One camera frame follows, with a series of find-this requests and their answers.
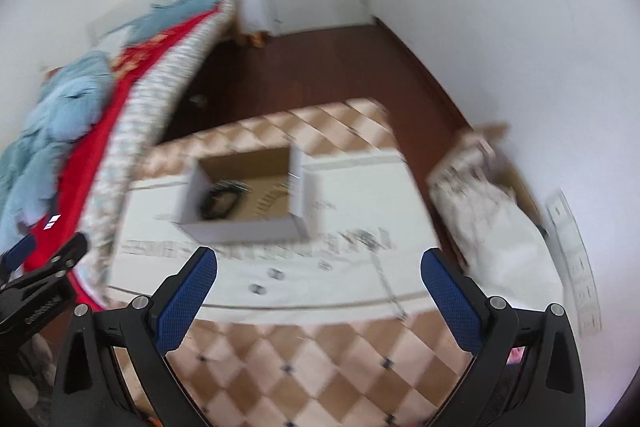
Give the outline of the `white power strip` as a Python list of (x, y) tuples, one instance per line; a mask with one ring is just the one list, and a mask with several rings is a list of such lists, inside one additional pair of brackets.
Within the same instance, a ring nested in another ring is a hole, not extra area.
[(577, 221), (561, 190), (549, 197), (546, 208), (566, 264), (580, 335), (597, 335), (602, 332), (599, 297)]

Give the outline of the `diamond pattern table cloth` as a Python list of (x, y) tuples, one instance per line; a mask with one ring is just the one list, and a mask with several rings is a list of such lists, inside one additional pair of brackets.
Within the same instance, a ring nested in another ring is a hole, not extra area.
[(427, 421), (470, 358), (421, 282), (438, 238), (378, 102), (293, 109), (155, 147), (129, 189), (108, 299), (151, 294), (194, 251), (176, 225), (192, 159), (288, 141), (306, 155), (309, 239), (219, 246), (217, 280), (169, 363), (216, 426)]

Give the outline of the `white cardboard box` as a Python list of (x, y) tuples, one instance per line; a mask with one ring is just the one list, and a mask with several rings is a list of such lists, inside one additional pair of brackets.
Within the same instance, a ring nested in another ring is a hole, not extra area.
[(191, 162), (176, 225), (202, 245), (306, 241), (306, 155), (295, 145)]

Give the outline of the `red bed sheet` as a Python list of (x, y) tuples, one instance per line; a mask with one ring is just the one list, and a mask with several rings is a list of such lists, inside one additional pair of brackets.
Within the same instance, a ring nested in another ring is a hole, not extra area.
[[(32, 229), (37, 247), (24, 263), (24, 268), (28, 272), (43, 267), (54, 256), (55, 251), (70, 239), (70, 236), (79, 232), (77, 225), (82, 207), (102, 159), (108, 132), (115, 124), (119, 109), (124, 106), (125, 98), (136, 79), (135, 75), (119, 69), (119, 60), (116, 61), (115, 72), (117, 84), (110, 104), (107, 105), (101, 120), (73, 146), (58, 179), (58, 195), (53, 208)], [(107, 308), (108, 305), (97, 306), (79, 286), (75, 277), (79, 262), (70, 273), (70, 281), (77, 293), (78, 303), (85, 303), (94, 311)]]

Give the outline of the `light blue blanket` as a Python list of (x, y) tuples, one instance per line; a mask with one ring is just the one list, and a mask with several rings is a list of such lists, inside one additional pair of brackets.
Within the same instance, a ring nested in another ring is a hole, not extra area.
[(115, 93), (116, 61), (219, 1), (152, 4), (144, 15), (112, 30), (96, 49), (46, 82), (20, 136), (1, 154), (2, 251), (11, 249), (50, 212), (66, 158), (99, 122)]

